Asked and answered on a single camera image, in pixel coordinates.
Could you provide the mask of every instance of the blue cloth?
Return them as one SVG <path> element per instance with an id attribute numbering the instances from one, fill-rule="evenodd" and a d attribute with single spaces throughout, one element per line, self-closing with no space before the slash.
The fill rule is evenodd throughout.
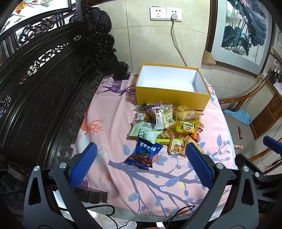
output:
<path id="1" fill-rule="evenodd" d="M 250 125 L 253 120 L 250 119 L 248 112 L 245 110 L 238 110 L 238 111 L 223 111 L 224 114 L 230 114 L 234 118 L 238 119 L 240 122 L 244 123 L 245 125 Z"/>

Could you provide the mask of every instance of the lotus painting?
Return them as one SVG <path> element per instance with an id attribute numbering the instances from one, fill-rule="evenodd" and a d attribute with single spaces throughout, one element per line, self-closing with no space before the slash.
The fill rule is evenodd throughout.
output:
<path id="1" fill-rule="evenodd" d="M 212 55 L 217 62 L 258 75 L 274 33 L 272 17 L 259 0 L 218 0 Z"/>

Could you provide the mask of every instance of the wall outlet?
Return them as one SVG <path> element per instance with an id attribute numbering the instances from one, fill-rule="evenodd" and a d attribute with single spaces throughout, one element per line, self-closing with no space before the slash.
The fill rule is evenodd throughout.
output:
<path id="1" fill-rule="evenodd" d="M 151 21 L 166 21 L 166 7 L 151 6 Z"/>
<path id="2" fill-rule="evenodd" d="M 166 8 L 166 20 L 167 21 L 173 21 L 171 16 L 173 14 L 176 14 L 178 19 L 176 21 L 181 22 L 182 21 L 182 9 L 180 8 L 173 8 L 173 7 L 167 7 Z"/>

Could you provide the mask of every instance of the open cardboard box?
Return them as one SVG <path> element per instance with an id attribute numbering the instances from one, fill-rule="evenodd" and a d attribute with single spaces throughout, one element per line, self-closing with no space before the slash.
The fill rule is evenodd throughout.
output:
<path id="1" fill-rule="evenodd" d="M 142 65 L 136 83 L 137 103 L 186 105 L 202 111 L 211 94 L 197 68 L 176 65 Z"/>

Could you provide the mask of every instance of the deer pattern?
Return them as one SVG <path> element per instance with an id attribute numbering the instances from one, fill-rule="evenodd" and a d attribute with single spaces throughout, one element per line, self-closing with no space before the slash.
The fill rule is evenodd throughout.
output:
<path id="1" fill-rule="evenodd" d="M 130 96 L 130 95 L 133 95 L 134 92 L 136 91 L 135 85 L 129 86 L 126 89 L 121 90 L 120 88 L 122 85 L 122 80 L 116 80 L 115 78 L 113 78 L 113 80 L 110 80 L 108 82 L 104 81 L 102 82 L 102 84 L 103 83 L 112 83 L 112 86 L 111 87 L 102 86 L 103 88 L 107 88 L 107 90 L 98 92 L 97 94 L 102 93 L 102 92 L 111 91 L 113 93 L 119 94 L 120 96 L 123 95 L 124 93 L 126 94 L 126 96 Z"/>

